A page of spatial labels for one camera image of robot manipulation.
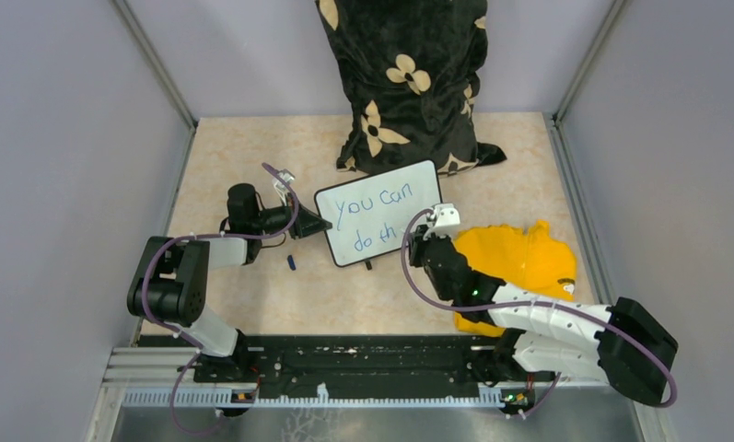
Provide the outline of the small black-framed whiteboard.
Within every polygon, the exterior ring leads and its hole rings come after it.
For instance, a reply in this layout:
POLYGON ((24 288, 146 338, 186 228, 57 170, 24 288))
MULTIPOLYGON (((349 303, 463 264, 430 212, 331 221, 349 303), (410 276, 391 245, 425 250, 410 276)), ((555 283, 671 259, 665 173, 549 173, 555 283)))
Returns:
POLYGON ((403 231, 419 212, 442 202, 431 160, 321 189, 314 194, 337 267, 398 250, 403 231))

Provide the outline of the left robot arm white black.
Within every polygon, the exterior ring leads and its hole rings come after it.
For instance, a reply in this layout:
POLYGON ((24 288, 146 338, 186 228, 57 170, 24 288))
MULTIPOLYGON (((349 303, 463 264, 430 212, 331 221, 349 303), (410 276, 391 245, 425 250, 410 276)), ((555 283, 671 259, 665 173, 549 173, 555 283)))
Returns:
POLYGON ((253 185, 236 184, 227 192, 227 217, 218 233, 150 238, 126 297, 131 315, 179 333, 231 381, 249 375, 252 357, 243 333, 207 306, 209 272, 255 262, 269 238, 305 238, 332 228, 291 192, 280 194, 280 205, 267 208, 253 185))

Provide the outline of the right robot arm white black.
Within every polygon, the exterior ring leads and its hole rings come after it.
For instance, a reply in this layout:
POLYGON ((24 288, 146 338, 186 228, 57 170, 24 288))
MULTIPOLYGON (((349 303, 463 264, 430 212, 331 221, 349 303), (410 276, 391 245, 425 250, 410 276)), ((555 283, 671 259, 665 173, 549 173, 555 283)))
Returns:
POLYGON ((402 270, 411 267, 423 268, 436 292, 429 297, 408 282, 427 304, 505 329, 512 344, 495 353, 503 378, 557 372, 606 382, 651 407, 668 408, 678 399, 670 372, 678 341, 632 298, 582 304, 533 293, 474 270, 450 238, 426 227, 403 235, 402 270))

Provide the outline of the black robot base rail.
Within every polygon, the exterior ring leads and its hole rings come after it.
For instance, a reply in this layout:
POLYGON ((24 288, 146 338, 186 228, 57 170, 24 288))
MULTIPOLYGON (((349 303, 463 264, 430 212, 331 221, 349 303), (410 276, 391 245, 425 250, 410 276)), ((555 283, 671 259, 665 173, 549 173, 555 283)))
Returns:
POLYGON ((553 380, 470 335, 253 335, 232 356, 200 355, 169 335, 112 351, 104 382, 128 406, 214 408, 232 417, 292 408, 496 408, 512 413, 553 380))

